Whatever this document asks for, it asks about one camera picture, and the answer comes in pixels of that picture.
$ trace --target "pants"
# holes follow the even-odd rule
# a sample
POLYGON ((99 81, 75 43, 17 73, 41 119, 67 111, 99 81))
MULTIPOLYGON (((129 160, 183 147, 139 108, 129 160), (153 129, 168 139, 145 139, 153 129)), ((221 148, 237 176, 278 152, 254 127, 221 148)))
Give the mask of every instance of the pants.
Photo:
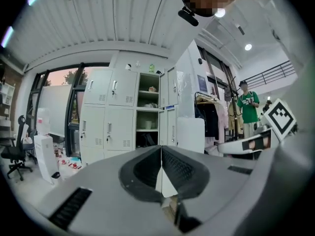
POLYGON ((249 138, 249 137, 254 135, 254 124, 255 123, 256 122, 243 124, 244 138, 249 138))

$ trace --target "round ceiling light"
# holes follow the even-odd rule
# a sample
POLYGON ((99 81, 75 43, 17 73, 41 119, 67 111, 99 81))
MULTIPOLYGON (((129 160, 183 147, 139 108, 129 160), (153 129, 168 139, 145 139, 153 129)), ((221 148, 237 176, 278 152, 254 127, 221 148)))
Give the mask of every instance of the round ceiling light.
POLYGON ((251 48, 252 48, 252 45, 251 45, 251 44, 247 44, 247 45, 245 46, 245 50, 246 50, 246 51, 249 51, 251 48))
POLYGON ((216 12, 215 16, 218 18, 221 18, 225 15, 225 9, 218 9, 218 11, 216 12))

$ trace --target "pink sky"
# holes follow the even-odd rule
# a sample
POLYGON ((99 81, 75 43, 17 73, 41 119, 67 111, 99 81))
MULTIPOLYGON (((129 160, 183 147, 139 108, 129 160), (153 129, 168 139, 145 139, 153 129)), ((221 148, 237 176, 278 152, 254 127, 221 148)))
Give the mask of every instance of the pink sky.
MULTIPOLYGON (((88 78, 89 78, 90 73, 93 70, 93 68, 97 68, 97 67, 86 67, 86 68, 84 68, 84 71, 88 74, 88 78)), ((69 71, 76 72, 77 68, 72 68, 72 69, 52 72, 52 73, 50 73, 48 75, 47 80, 51 81, 51 85, 52 86, 60 86, 60 85, 63 84, 63 82, 65 82, 64 76, 66 76, 69 71)))

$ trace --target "transparent plastic sheet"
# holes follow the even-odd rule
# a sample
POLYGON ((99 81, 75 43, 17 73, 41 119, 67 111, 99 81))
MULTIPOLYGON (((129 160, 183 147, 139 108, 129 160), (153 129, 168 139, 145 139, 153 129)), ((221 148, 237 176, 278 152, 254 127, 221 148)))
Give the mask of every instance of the transparent plastic sheet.
POLYGON ((195 118, 191 76, 177 71, 178 83, 178 117, 195 118))

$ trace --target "man in green shirt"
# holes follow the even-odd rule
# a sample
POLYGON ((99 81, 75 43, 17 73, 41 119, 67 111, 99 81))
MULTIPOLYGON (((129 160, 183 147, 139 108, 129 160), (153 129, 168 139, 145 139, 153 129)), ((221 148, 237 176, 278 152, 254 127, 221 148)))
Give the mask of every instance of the man in green shirt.
POLYGON ((238 98, 237 106, 243 108, 244 138, 248 138, 254 135, 254 124, 258 122, 256 108, 259 107, 259 99, 255 92, 248 91, 246 81, 241 81, 240 87, 244 93, 238 98))

